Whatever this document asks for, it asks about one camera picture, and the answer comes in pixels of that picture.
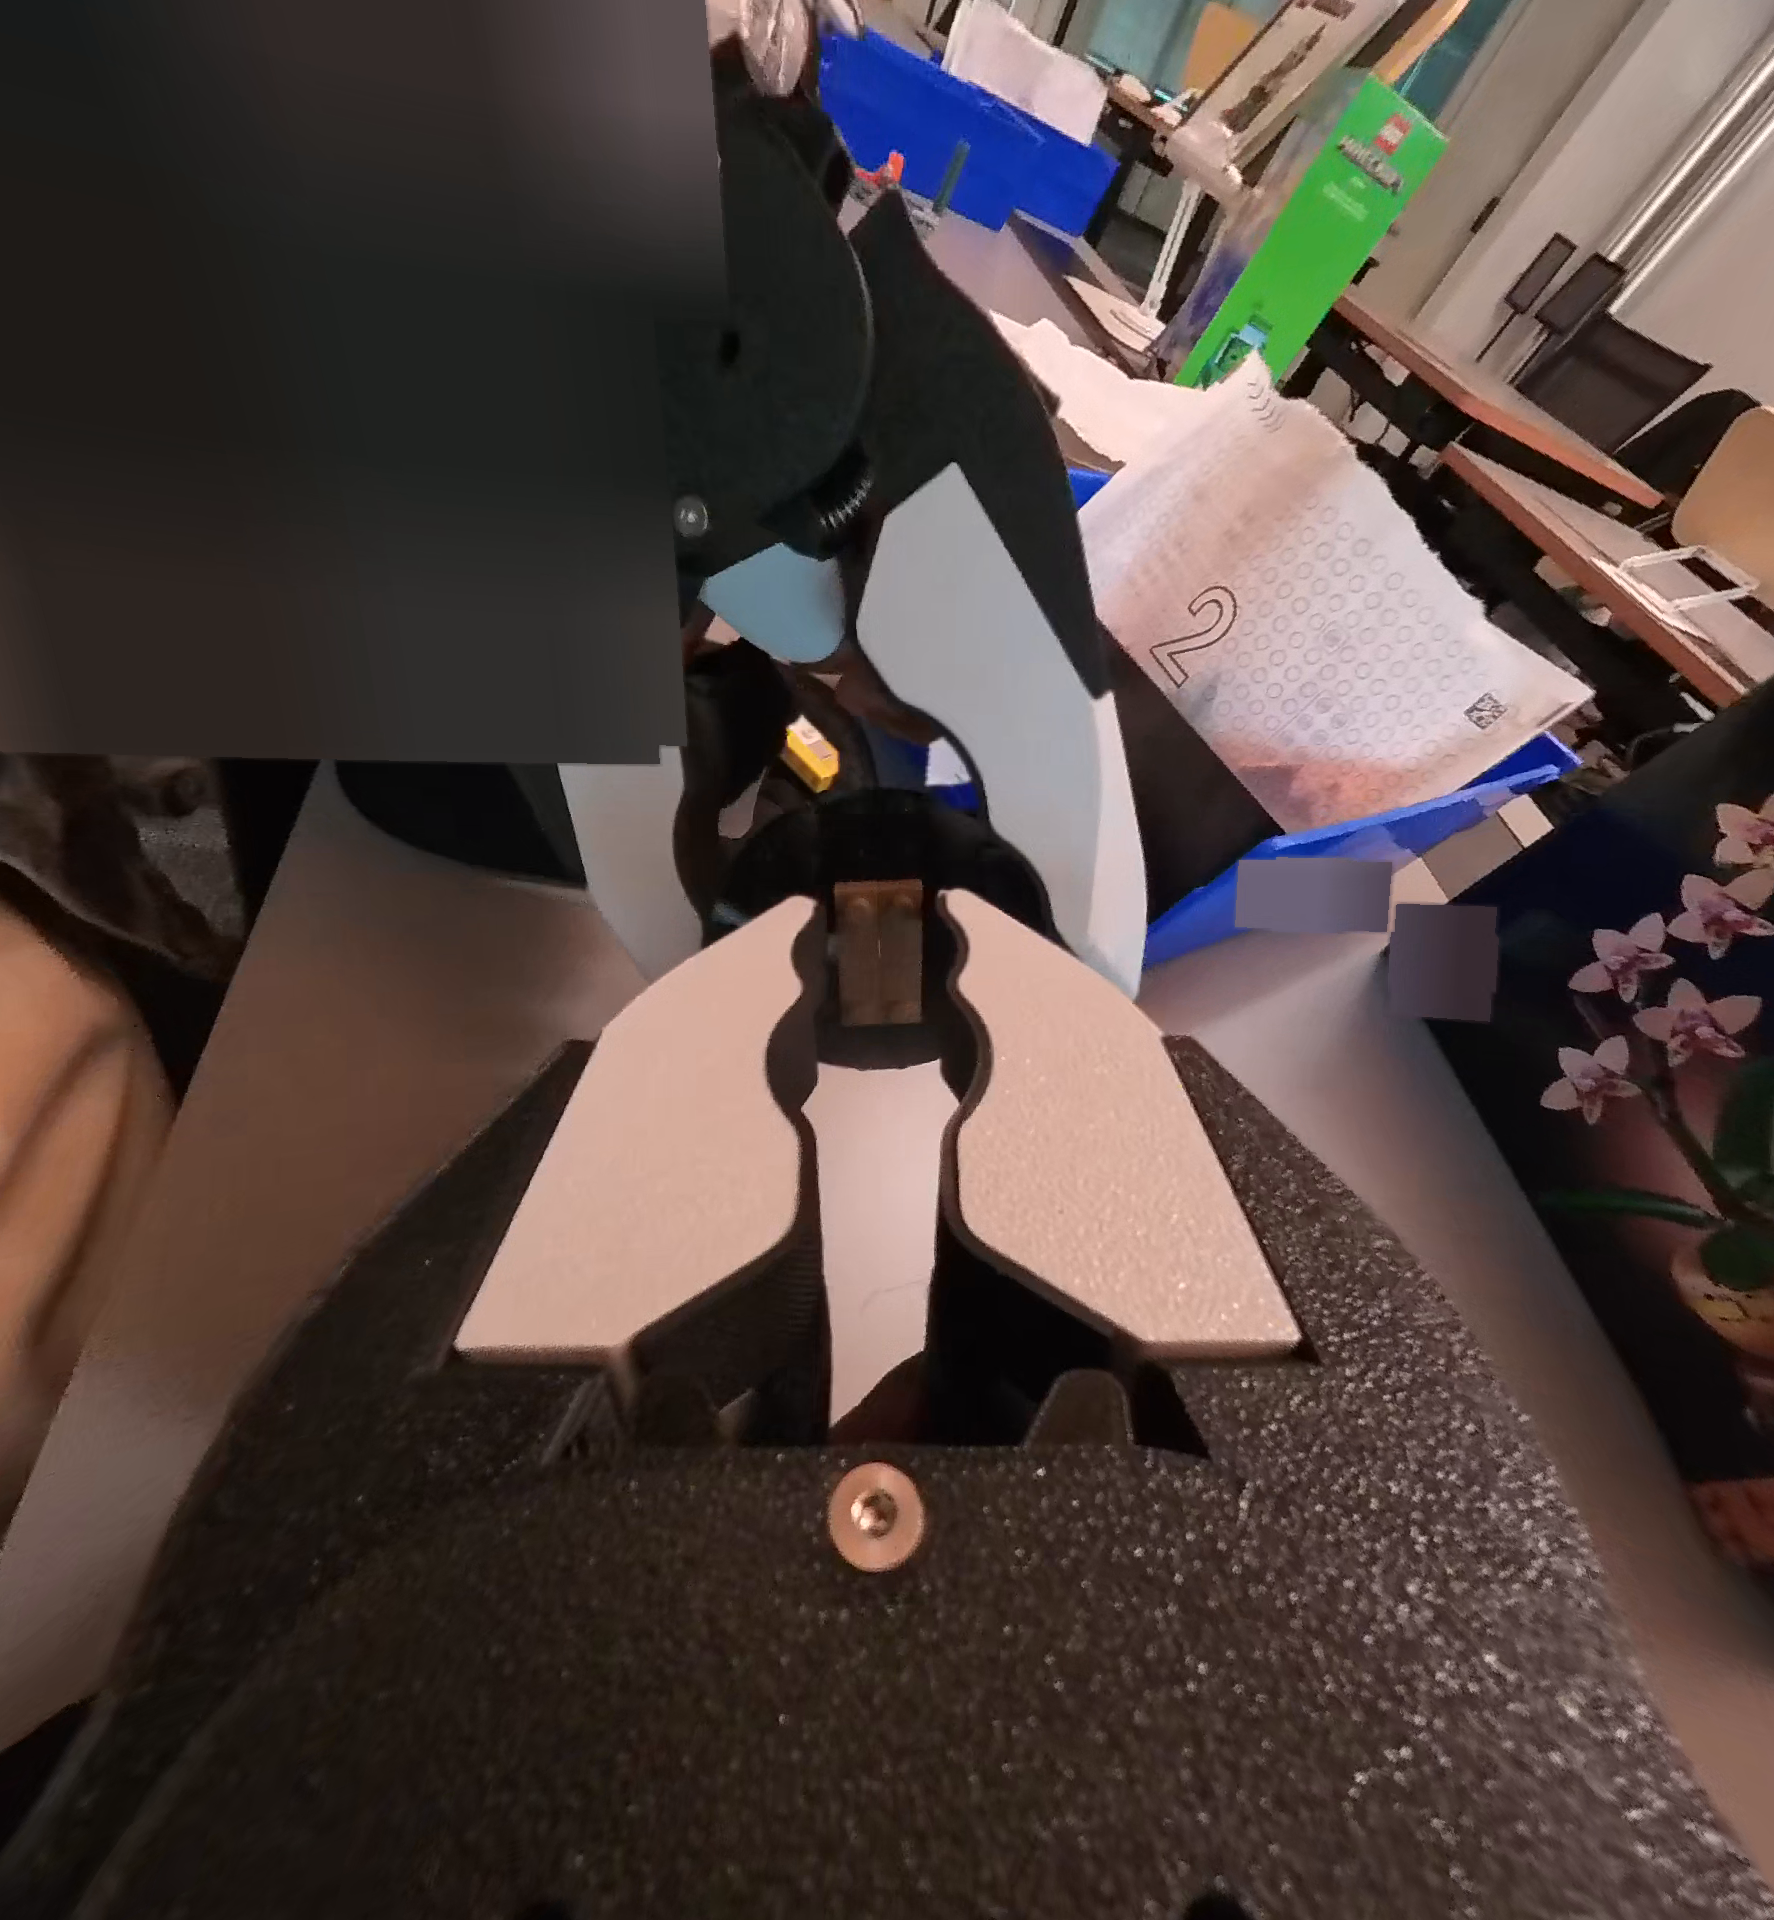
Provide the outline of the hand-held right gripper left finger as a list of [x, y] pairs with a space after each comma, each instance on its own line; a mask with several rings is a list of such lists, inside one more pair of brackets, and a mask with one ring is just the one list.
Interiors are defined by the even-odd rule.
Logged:
[[803, 1093], [772, 1051], [812, 1023], [815, 898], [782, 898], [609, 1023], [493, 1249], [456, 1352], [645, 1370], [770, 1261], [803, 1214]]

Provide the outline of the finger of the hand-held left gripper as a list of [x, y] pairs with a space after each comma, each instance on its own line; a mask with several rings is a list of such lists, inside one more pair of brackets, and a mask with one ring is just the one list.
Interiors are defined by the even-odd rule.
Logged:
[[961, 465], [886, 514], [856, 644], [966, 760], [1064, 944], [1138, 996], [1147, 877], [1115, 700], [1066, 656]]
[[674, 974], [703, 946], [677, 863], [682, 760], [563, 763], [558, 777], [593, 907], [645, 982]]

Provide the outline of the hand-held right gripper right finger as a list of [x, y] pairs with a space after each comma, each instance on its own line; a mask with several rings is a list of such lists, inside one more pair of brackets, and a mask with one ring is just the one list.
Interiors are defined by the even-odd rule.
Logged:
[[943, 1200], [963, 1242], [1161, 1361], [1299, 1344], [1161, 1028], [1113, 982], [975, 893], [942, 893], [972, 1068]]

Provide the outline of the round black lego assembly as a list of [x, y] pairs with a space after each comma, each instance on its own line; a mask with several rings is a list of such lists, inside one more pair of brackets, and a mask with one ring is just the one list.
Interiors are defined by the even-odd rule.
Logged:
[[821, 1063], [854, 1070], [935, 1063], [964, 1093], [977, 1063], [952, 995], [954, 932], [940, 898], [966, 891], [1056, 942], [1033, 868], [982, 818], [928, 791], [856, 790], [779, 812], [728, 856], [705, 928], [712, 946], [782, 898], [814, 898], [823, 937]]

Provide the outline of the blue plastic bin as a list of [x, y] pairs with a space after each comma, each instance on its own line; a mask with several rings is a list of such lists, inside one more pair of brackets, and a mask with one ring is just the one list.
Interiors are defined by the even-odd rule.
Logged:
[[949, 206], [984, 228], [1024, 214], [1066, 237], [1085, 232], [1121, 174], [1105, 146], [1073, 141], [875, 34], [823, 34], [821, 99], [856, 167], [873, 171], [896, 153], [903, 188], [924, 200], [940, 197], [966, 148]]
[[[1121, 641], [1103, 632], [1105, 660], [1115, 686], [1133, 660]], [[1417, 805], [1368, 814], [1308, 832], [1287, 832], [1266, 840], [1210, 886], [1184, 898], [1175, 909], [1149, 921], [1145, 963], [1161, 967], [1185, 954], [1206, 951], [1236, 935], [1236, 877], [1241, 863], [1294, 863], [1299, 858], [1354, 858], [1385, 865], [1396, 872], [1445, 847], [1455, 835], [1496, 818], [1504, 805], [1546, 790], [1553, 781], [1578, 769], [1578, 756], [1552, 733], [1541, 733], [1524, 749], [1501, 756], [1480, 777]]]

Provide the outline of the small colourful lego build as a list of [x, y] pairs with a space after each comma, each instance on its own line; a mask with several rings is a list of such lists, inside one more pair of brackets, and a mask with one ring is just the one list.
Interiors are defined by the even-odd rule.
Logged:
[[908, 157], [891, 146], [875, 167], [856, 164], [842, 207], [844, 227], [851, 228], [880, 204], [896, 204], [922, 239], [933, 237], [954, 211], [970, 157], [966, 143], [956, 143], [945, 162], [933, 148]]

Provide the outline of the black orchid lego box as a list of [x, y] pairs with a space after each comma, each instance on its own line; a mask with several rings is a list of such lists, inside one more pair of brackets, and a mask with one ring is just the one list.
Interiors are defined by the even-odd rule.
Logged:
[[1774, 679], [1464, 904], [1494, 1009], [1434, 1037], [1774, 1608]]

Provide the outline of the green lego box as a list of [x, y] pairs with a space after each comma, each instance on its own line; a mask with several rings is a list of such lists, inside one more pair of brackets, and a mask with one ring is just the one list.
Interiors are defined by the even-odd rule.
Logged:
[[1447, 134], [1392, 85], [1345, 69], [1219, 218], [1154, 348], [1161, 378], [1213, 386], [1247, 362], [1284, 381], [1436, 171]]

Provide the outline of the crumpled white paper bag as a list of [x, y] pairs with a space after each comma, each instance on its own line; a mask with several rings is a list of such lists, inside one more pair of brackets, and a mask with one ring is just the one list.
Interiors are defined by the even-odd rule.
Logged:
[[1000, 337], [1049, 397], [1049, 411], [1103, 467], [1152, 460], [1210, 423], [1206, 397], [1122, 372], [1054, 321], [1021, 325], [989, 313]]

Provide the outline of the large printed white paper bag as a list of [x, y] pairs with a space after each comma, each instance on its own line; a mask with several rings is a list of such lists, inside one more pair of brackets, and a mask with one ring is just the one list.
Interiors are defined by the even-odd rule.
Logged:
[[1264, 367], [1117, 399], [1080, 509], [1096, 614], [1284, 830], [1443, 800], [1592, 700]]

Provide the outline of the wooden table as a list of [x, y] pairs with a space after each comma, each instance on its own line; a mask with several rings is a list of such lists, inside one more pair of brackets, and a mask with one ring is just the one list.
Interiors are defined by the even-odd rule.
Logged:
[[1546, 416], [1501, 376], [1431, 348], [1355, 295], [1340, 295], [1308, 353], [1420, 451], [1466, 448], [1620, 523], [1669, 506], [1666, 493]]
[[1436, 472], [1459, 507], [1455, 530], [1483, 581], [1548, 639], [1606, 642], [1618, 632], [1713, 709], [1774, 679], [1774, 635], [1738, 605], [1674, 625], [1622, 590], [1611, 563], [1655, 548], [1634, 528], [1459, 446], [1445, 451]]

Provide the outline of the person's beige shirt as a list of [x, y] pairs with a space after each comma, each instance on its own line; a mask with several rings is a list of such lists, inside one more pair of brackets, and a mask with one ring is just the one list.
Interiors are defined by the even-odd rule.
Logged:
[[0, 1537], [174, 1117], [130, 996], [0, 898]]

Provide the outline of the black office chair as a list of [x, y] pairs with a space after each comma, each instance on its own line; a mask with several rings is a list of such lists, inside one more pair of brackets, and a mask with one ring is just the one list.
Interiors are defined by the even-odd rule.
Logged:
[[1531, 353], [1511, 385], [1541, 416], [1613, 453], [1667, 416], [1708, 372], [1710, 363], [1599, 311]]

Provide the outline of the clear acrylic stand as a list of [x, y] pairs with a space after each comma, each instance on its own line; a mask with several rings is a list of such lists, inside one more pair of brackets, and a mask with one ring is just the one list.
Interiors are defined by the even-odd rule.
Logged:
[[1674, 625], [1713, 607], [1750, 602], [1762, 586], [1710, 546], [1645, 548], [1611, 563], [1617, 576], [1645, 609]]

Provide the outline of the pale wooden chair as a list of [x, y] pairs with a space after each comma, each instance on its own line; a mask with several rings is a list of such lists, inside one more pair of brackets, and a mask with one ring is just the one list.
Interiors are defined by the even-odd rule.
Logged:
[[1671, 542], [1774, 614], [1774, 407], [1750, 409], [1722, 434], [1674, 506]]

